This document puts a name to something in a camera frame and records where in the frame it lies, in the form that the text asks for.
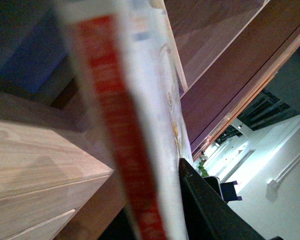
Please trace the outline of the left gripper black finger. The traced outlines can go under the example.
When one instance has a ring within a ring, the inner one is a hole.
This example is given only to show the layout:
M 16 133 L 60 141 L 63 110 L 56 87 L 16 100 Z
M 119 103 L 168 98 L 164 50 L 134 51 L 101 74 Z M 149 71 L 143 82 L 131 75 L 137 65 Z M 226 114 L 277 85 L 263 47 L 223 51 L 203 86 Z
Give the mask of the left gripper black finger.
M 184 158 L 179 161 L 179 178 L 189 239 L 264 239 L 221 199 Z

